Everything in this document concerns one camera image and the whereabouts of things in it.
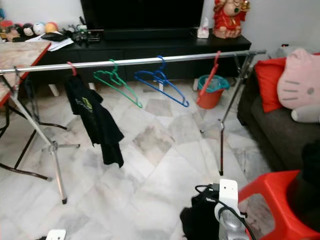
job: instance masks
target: red figurine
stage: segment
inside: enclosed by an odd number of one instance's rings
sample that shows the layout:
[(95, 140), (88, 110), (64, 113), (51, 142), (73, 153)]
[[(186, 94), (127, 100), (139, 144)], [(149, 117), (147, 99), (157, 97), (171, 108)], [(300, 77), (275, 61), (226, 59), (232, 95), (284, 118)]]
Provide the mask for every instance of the red figurine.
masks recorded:
[(240, 36), (241, 21), (245, 21), (250, 10), (247, 0), (214, 0), (214, 28), (213, 34), (221, 39)]

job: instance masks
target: television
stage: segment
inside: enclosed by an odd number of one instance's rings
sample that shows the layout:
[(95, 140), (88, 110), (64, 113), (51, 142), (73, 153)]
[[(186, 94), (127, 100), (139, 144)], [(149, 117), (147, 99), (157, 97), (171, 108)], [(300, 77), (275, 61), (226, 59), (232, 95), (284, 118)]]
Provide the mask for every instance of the television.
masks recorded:
[(81, 0), (81, 4), (88, 29), (138, 38), (172, 36), (173, 31), (199, 27), (204, 0)]

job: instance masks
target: white wall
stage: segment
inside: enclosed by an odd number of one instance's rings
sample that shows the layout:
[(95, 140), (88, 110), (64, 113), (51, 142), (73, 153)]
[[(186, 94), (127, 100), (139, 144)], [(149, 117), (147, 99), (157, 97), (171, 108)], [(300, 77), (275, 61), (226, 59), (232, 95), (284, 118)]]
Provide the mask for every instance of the white wall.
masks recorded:
[[(56, 22), (59, 27), (78, 24), (83, 16), (80, 0), (0, 0), (7, 19), (15, 23)], [(213, 25), (214, 0), (204, 0), (202, 21)], [(243, 35), (251, 49), (274, 51), (282, 43), (320, 47), (320, 0), (251, 0)]]
[[(251, 0), (242, 34), (251, 49), (274, 51), (283, 43), (307, 45), (320, 37), (319, 0)], [(214, 0), (204, 0), (202, 20), (213, 25)]]

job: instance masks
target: gray sofa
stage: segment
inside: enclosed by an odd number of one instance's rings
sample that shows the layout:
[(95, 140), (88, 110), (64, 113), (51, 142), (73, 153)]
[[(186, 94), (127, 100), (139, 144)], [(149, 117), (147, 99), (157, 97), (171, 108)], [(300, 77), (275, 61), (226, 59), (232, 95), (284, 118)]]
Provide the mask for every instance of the gray sofa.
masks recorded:
[(290, 109), (264, 113), (255, 72), (246, 81), (237, 117), (247, 125), (275, 171), (301, 169), (303, 147), (320, 139), (320, 124), (295, 122)]

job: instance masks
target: marble floor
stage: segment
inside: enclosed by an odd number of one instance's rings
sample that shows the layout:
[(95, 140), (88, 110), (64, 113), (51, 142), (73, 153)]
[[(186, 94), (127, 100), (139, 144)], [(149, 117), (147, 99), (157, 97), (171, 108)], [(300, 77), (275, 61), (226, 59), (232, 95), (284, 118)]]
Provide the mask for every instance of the marble floor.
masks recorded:
[[(59, 144), (81, 144), (59, 149), (58, 157), (68, 197), (61, 199), (49, 153), (36, 135), (20, 168), (53, 177), (42, 179), (0, 168), (1, 240), (35, 240), (50, 229), (66, 229), (66, 240), (182, 240), (179, 214), (191, 205), (195, 185), (218, 183), (219, 122), (232, 89), (219, 105), (204, 110), (195, 103), (191, 80), (174, 82), (185, 94), (185, 108), (142, 83), (130, 82), (140, 109), (120, 93), (98, 86), (102, 105), (112, 114), (125, 138), (120, 142), (124, 165), (104, 165), (99, 145), (92, 146), (78, 116), (72, 114), (63, 86), (59, 97), (44, 87), (38, 91), (43, 122), (68, 126), (70, 131), (44, 127)], [(165, 87), (166, 92), (175, 94)], [(237, 103), (225, 123), (224, 176), (239, 188), (270, 172), (249, 131), (236, 117)], [(0, 123), (4, 122), (0, 114)], [(203, 134), (199, 129), (211, 127)], [(10, 128), (0, 139), (0, 162), (16, 162), (32, 133), (29, 123), (11, 114)], [(249, 201), (248, 222), (257, 234), (273, 227), (272, 216), (261, 198)]]

